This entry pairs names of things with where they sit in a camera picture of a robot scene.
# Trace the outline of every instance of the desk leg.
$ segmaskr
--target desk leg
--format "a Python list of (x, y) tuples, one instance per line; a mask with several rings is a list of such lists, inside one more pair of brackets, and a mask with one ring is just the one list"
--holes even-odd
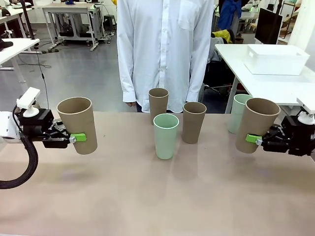
[(5, 30), (9, 31), (9, 27), (6, 22), (4, 23), (4, 26), (5, 26)]
[[(9, 27), (8, 27), (6, 22), (4, 23), (4, 26), (5, 26), (5, 30), (8, 31)], [(14, 68), (13, 67), (3, 67), (2, 65), (0, 65), (0, 70), (4, 70), (4, 71), (6, 71), (6, 70), (14, 70)]]
[(239, 81), (238, 81), (237, 77), (235, 76), (233, 86), (232, 86), (232, 89), (230, 92), (230, 96), (228, 97), (228, 102), (227, 102), (226, 109), (225, 109), (226, 114), (231, 113), (232, 104), (233, 104), (234, 96), (236, 94), (236, 89), (237, 89), (238, 83), (239, 83)]
[(90, 27), (91, 38), (92, 38), (92, 43), (93, 43), (93, 47), (90, 49), (90, 51), (93, 52), (94, 49), (98, 46), (98, 42), (96, 42), (96, 40), (95, 40), (95, 38), (93, 36), (94, 30), (96, 30), (96, 28), (94, 26), (94, 29), (93, 29), (90, 16), (91, 16), (91, 18), (94, 17), (92, 14), (90, 15), (90, 12), (88, 12), (89, 27)]
[(46, 23), (46, 27), (47, 27), (47, 30), (48, 30), (48, 33), (49, 33), (49, 37), (50, 37), (50, 40), (51, 40), (51, 43), (52, 43), (52, 46), (51, 48), (54, 48), (57, 46), (57, 43), (55, 43), (51, 33), (50, 33), (50, 29), (49, 29), (49, 24), (48, 24), (48, 20), (47, 20), (47, 17), (46, 17), (46, 13), (44, 11), (44, 8), (43, 8), (43, 14), (44, 14), (44, 19), (45, 19), (45, 23)]
[(28, 87), (26, 81), (24, 80), (24, 77), (23, 77), (22, 72), (20, 70), (19, 64), (16, 61), (16, 56), (11, 59), (11, 62), (12, 62), (12, 65), (14, 67), (14, 71), (18, 77), (19, 83), (22, 86), (23, 92), (26, 92), (26, 90), (28, 90), (29, 87)]
[[(26, 34), (25, 34), (25, 31), (24, 31), (24, 28), (23, 28), (23, 24), (22, 24), (22, 20), (21, 20), (21, 15), (20, 14), (18, 16), (18, 22), (19, 22), (19, 26), (21, 28), (21, 33), (22, 33), (23, 38), (27, 38)], [(28, 52), (21, 52), (21, 53), (25, 53), (25, 54), (41, 54), (41, 52), (33, 52), (30, 48), (28, 48)]]

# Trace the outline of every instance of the metal frame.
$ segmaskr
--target metal frame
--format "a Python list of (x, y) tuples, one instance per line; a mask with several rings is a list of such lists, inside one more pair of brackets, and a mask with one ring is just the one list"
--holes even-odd
[(287, 23), (287, 27), (286, 27), (286, 30), (285, 30), (284, 37), (283, 37), (283, 38), (280, 37), (280, 38), (282, 38), (282, 39), (285, 39), (285, 37), (286, 37), (288, 34), (290, 34), (290, 33), (288, 33), (288, 31), (289, 31), (290, 23), (291, 23), (291, 21), (292, 21), (292, 16), (293, 16), (294, 10), (295, 10), (295, 8), (296, 8), (296, 3), (291, 3), (291, 2), (285, 2), (285, 1), (284, 1), (284, 2), (283, 2), (283, 5), (282, 5), (282, 8), (281, 8), (281, 11), (280, 11), (280, 15), (282, 14), (282, 10), (284, 9), (284, 5), (289, 5), (289, 6), (292, 6), (293, 8), (292, 8), (292, 12), (291, 12), (291, 16), (290, 16), (289, 23)]
[[(97, 14), (96, 8), (90, 9), (89, 7), (43, 7), (43, 14), (46, 22), (46, 27), (49, 32), (49, 36), (52, 41), (52, 46), (51, 48), (56, 47), (60, 41), (63, 40), (83, 40), (83, 41), (92, 41), (93, 46), (91, 47), (90, 51), (94, 51), (94, 49), (98, 46), (98, 40), (104, 37), (104, 32), (100, 29), (100, 24), (99, 22), (95, 19), (95, 15)], [(52, 37), (52, 34), (50, 33), (49, 29), (49, 23), (47, 20), (46, 13), (48, 14), (50, 24), (53, 26), (53, 35), (54, 38)], [(64, 22), (64, 14), (67, 14), (70, 19), (70, 23), (73, 29), (73, 36), (61, 36), (60, 32), (60, 26), (59, 23)], [(89, 21), (89, 30), (88, 32), (91, 34), (91, 37), (80, 37), (78, 35), (77, 29), (78, 29), (78, 15), (79, 14), (86, 14), (88, 17)]]

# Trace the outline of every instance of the computer monitor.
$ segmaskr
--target computer monitor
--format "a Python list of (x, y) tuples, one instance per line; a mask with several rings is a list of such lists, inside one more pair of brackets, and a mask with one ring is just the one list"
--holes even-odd
[(261, 8), (255, 38), (263, 44), (277, 44), (281, 26), (281, 15)]

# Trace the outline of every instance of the shirt pocket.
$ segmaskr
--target shirt pocket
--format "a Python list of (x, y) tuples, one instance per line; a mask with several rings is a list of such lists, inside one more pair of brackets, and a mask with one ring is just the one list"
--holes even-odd
[(181, 0), (178, 16), (178, 25), (184, 30), (193, 31), (196, 17), (196, 4), (190, 0)]

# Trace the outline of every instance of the dark pants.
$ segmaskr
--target dark pants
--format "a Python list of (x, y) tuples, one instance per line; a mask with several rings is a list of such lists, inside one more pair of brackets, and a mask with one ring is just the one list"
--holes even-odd
[(137, 107), (137, 112), (142, 112), (142, 107), (141, 107), (138, 103), (136, 103), (136, 107)]

